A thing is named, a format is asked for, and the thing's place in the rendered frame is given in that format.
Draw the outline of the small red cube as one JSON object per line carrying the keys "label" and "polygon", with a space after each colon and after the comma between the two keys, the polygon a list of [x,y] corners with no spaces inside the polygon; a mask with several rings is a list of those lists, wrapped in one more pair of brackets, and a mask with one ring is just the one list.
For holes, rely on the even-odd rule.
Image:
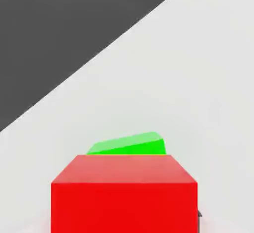
{"label": "small red cube", "polygon": [[51,184],[51,233],[198,233],[198,185],[170,155],[78,155]]}

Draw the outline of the small green cube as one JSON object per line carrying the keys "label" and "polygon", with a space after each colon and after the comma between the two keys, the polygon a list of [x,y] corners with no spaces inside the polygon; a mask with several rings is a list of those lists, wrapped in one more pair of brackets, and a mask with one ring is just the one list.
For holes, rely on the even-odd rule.
{"label": "small green cube", "polygon": [[87,155],[165,155],[163,138],[147,132],[95,143]]}

